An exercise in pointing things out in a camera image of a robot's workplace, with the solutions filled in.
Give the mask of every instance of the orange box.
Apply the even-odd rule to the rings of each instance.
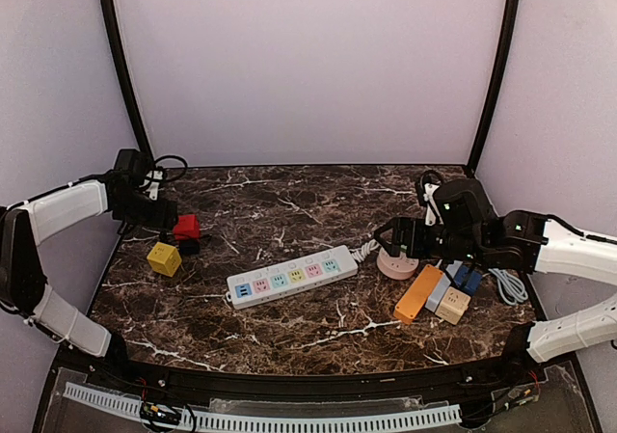
[[[412,286],[396,304],[394,317],[404,324],[411,324],[433,293],[442,274],[443,272],[435,266],[430,264],[424,266]]]

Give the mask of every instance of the white cable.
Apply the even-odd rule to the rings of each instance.
[[[521,279],[513,276],[503,269],[489,269],[489,272],[497,278],[497,288],[501,299],[510,306],[524,303],[529,295],[524,288]]]
[[[371,252],[374,252],[379,247],[380,247],[380,245],[379,245],[379,242],[377,240],[375,240],[375,239],[369,240],[364,245],[362,245],[360,248],[357,248],[356,250],[353,250],[351,252],[351,257],[357,263],[361,263],[361,262],[363,262],[366,259],[366,257],[368,257],[368,255],[371,254]]]

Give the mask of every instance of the white power strip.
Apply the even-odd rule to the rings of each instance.
[[[228,300],[237,310],[331,284],[358,273],[349,249],[340,247],[228,277]]]

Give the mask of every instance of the beige cube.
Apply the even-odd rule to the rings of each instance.
[[[435,315],[450,324],[456,325],[469,306],[471,297],[456,288],[450,287],[435,311]]]

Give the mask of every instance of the robotic arm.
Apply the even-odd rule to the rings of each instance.
[[[158,199],[163,172],[145,154],[120,151],[114,169],[84,177],[32,200],[0,208],[0,305],[74,345],[105,357],[122,351],[123,341],[59,296],[40,266],[37,247],[70,226],[111,211],[127,225],[171,230],[177,224],[175,202]],[[110,343],[118,347],[110,348]]]
[[[375,239],[393,257],[473,261],[521,273],[571,274],[617,285],[617,238],[579,230],[553,215],[512,211],[498,217],[475,179],[416,186],[425,219],[392,218]],[[391,230],[391,240],[384,234]],[[617,338],[617,294],[592,308],[513,329],[504,355],[543,363]]]

